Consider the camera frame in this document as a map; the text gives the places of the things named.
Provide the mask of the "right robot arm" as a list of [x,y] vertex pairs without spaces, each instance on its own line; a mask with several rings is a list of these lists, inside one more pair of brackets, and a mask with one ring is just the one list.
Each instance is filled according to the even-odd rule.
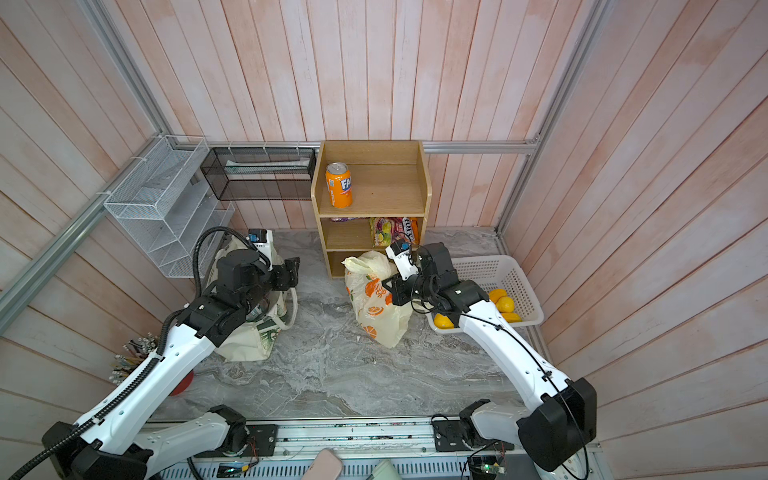
[[511,381],[525,412],[481,399],[459,415],[460,437],[477,451],[519,444],[545,472],[572,479],[590,473],[587,446],[596,437],[597,393],[570,379],[519,335],[476,282],[463,280],[441,243],[394,241],[386,250],[397,272],[383,280],[397,306],[443,315],[473,339]]

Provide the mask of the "orange print plastic bag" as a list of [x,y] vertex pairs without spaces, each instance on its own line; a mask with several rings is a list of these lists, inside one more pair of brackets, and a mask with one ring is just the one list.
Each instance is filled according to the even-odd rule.
[[408,330],[413,315],[410,305],[397,306],[392,293],[382,284],[397,274],[386,255],[369,251],[343,261],[345,286],[356,320],[376,342],[395,348]]

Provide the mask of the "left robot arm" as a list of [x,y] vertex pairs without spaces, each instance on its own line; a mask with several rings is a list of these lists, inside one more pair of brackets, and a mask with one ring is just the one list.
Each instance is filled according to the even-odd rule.
[[275,254],[270,230],[247,235],[225,226],[205,230],[192,252],[194,299],[166,317],[155,349],[126,380],[75,423],[55,423],[42,438],[43,451],[13,478],[22,479],[50,461],[62,479],[152,479],[203,452],[255,452],[245,417],[226,405],[156,434],[140,431],[270,293],[294,291],[299,269],[299,258]]

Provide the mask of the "white plastic fruit basket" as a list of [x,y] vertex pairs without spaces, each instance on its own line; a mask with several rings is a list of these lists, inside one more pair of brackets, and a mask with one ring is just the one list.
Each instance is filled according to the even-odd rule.
[[518,263],[510,256],[491,255],[457,258],[451,261],[461,281],[474,281],[486,292],[505,290],[521,317],[512,327],[539,325],[544,321],[540,303]]

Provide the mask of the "cream canvas tote bag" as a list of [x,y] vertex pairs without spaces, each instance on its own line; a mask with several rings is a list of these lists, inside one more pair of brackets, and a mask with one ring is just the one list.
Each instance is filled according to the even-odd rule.
[[[256,250],[246,238],[246,243],[233,238],[215,257],[206,281],[207,286],[213,286],[217,279],[216,262],[233,250]],[[279,256],[276,248],[275,264],[284,259]],[[298,312],[296,287],[285,292],[273,291],[267,295],[250,312],[245,308],[244,321],[234,328],[215,352],[228,362],[263,361],[270,357],[275,339],[284,330],[289,330],[295,323]]]

